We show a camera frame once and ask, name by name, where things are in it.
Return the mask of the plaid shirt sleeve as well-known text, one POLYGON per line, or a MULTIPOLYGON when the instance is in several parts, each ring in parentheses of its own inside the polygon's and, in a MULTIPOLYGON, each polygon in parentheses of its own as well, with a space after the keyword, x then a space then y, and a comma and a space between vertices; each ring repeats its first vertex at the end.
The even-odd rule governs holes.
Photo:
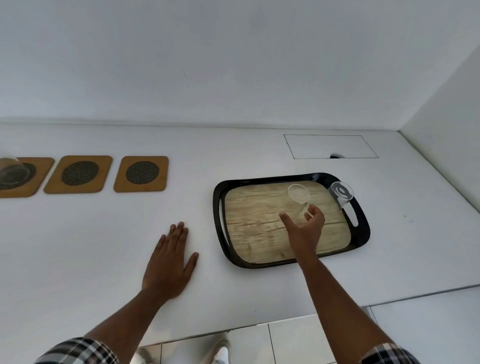
POLYGON ((384 343, 369 350, 358 364, 421 364, 408 350, 394 344, 384 343))
POLYGON ((53 346, 33 364, 120 364, 120 361, 101 341, 74 337, 53 346))

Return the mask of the person's right forearm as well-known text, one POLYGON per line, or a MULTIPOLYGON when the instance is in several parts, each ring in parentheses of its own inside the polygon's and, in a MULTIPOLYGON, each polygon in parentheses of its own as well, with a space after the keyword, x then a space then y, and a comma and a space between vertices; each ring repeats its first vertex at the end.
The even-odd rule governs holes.
POLYGON ((337 364, 357 364, 376 346, 393 343, 314 253, 301 252, 297 262, 337 364))

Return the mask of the clear drinking glass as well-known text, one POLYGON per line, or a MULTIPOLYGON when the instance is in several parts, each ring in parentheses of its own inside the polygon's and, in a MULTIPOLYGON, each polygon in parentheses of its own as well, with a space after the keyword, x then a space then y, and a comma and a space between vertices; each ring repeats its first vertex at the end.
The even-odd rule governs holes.
POLYGON ((343 207, 351 202, 354 197, 354 191, 351 186, 342 181, 333 182, 327 191, 331 197, 333 197, 339 209, 343 209, 343 207))
POLYGON ((302 214, 303 209, 310 202, 309 190, 301 184, 289 185, 285 192, 284 209, 292 220, 296 220, 302 214))
POLYGON ((20 187, 32 176, 31 169, 18 159, 0 156, 0 191, 20 187))

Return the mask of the square cork coaster mesh centre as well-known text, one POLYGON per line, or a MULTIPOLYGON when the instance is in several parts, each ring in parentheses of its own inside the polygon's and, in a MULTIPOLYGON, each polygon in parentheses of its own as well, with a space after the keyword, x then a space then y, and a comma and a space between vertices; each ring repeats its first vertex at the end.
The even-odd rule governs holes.
POLYGON ((164 191, 167 186, 167 156, 124 156, 120 162, 113 190, 117 193, 164 191))
POLYGON ((112 161, 109 155, 63 156, 43 191, 48 195, 98 193, 105 185, 112 161))
POLYGON ((55 160, 51 157, 19 157, 16 159, 30 168, 33 176, 30 177, 27 183, 21 185, 20 187, 12 190, 0 191, 0 199, 28 198, 34 196, 55 162, 55 160))

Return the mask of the plaid left shirt sleeve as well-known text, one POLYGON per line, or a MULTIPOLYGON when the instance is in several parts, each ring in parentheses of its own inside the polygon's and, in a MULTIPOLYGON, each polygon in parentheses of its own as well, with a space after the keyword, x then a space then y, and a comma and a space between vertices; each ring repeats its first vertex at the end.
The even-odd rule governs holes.
POLYGON ((53 346, 33 364, 120 364, 120 361, 101 341, 74 337, 53 346))

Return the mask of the plaid right shirt sleeve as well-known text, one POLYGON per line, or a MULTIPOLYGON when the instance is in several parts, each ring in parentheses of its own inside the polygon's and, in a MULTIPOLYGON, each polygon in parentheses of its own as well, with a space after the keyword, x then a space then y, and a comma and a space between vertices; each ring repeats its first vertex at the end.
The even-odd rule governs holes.
POLYGON ((384 343, 369 350, 358 364, 421 364, 408 350, 394 344, 384 343))

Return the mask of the person's right hand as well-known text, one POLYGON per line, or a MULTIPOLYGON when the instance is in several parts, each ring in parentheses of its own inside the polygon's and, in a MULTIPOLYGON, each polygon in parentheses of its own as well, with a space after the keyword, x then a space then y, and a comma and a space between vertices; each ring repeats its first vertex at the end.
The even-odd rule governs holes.
POLYGON ((288 240, 295 259, 299 265, 318 260, 316 249, 325 225, 323 212, 314 204, 310 204, 304 214, 306 223, 297 225, 297 232, 288 240))

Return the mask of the person's left forearm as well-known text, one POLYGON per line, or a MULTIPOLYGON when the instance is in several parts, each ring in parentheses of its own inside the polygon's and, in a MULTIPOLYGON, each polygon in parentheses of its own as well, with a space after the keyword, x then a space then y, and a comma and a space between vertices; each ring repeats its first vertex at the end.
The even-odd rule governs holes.
POLYGON ((100 341, 120 356, 120 351, 135 351, 168 295, 152 289, 140 291, 125 306, 85 334, 100 341))

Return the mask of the person's white right shoe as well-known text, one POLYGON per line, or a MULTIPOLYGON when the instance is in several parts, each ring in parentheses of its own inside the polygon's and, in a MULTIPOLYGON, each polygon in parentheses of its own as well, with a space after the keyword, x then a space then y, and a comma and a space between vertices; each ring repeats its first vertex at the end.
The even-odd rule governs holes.
POLYGON ((213 351, 211 364, 231 364, 231 348, 228 340, 220 341, 213 351))

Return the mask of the black tray with wood print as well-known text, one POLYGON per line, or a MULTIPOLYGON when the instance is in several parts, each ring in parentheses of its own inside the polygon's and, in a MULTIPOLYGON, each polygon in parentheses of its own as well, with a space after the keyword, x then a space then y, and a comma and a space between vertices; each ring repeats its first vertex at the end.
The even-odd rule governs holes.
MULTIPOLYGON (((339 209, 327 191, 336 181, 339 181, 337 177, 318 172, 220 182, 213 191, 213 219, 226 258, 244 269, 269 268, 296 261, 279 217, 280 212, 285 212, 285 193, 292 184, 305 186, 310 193, 309 204, 316 205, 324 214, 325 224, 316 249, 319 258, 366 245, 371 236, 367 217, 355 198, 349 204, 357 218, 356 224, 344 209, 339 209)), ((306 223, 304 213, 308 206, 293 220, 299 226, 306 223)))

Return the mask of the person's left hand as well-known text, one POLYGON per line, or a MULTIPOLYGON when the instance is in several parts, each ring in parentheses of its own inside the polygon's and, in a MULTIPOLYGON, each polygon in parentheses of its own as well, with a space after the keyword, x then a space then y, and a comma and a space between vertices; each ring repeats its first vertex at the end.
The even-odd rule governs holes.
POLYGON ((185 250, 189 229, 184 225, 185 250, 184 255, 173 251, 173 232, 178 224, 170 226, 164 245, 164 257, 154 262, 154 251, 149 259, 142 279, 141 290, 151 289, 174 299, 182 294, 190 279, 184 278, 184 268, 189 260, 185 258, 185 250))

